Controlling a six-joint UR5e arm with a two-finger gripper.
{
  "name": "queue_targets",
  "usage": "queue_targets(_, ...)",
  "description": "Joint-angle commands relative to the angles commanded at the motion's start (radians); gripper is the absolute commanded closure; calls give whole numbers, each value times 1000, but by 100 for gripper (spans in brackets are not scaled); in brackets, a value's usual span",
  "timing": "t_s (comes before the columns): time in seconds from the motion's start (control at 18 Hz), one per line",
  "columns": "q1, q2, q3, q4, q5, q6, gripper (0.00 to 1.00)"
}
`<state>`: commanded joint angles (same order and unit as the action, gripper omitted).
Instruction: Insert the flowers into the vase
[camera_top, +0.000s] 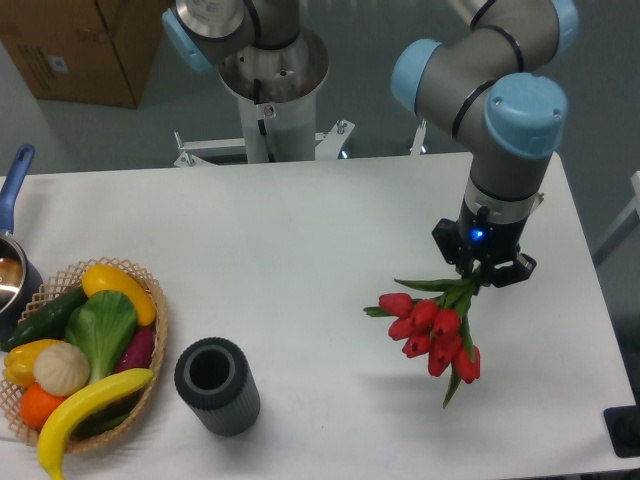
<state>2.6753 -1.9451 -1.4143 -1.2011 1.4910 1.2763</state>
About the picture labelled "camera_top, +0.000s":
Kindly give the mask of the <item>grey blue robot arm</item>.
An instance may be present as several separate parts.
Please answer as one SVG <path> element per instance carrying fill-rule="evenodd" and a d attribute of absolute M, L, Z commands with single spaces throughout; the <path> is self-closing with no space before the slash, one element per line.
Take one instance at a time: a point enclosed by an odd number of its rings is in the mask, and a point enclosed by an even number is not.
<path fill-rule="evenodd" d="M 176 1 L 162 22 L 183 61 L 196 71 L 216 67 L 236 97 L 250 162 L 316 158 L 315 100 L 328 52 L 301 25 L 297 2 Z M 537 71 L 578 28 L 570 1 L 487 1 L 465 38 L 415 41 L 393 68 L 394 98 L 472 154 L 459 217 L 439 221 L 433 237 L 448 264 L 483 285 L 519 283 L 535 268 L 519 241 L 567 111 L 563 90 Z"/>

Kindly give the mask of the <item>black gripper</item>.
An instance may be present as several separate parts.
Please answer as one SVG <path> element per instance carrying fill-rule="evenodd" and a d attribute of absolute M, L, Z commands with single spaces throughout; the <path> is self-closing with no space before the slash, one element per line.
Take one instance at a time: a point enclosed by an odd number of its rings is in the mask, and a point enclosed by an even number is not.
<path fill-rule="evenodd" d="M 528 280 L 537 266 L 520 247 L 526 222 L 537 207 L 537 195 L 518 202 L 467 195 L 458 219 L 441 219 L 432 236 L 446 263 L 462 278 L 475 278 L 478 287 L 506 287 Z"/>

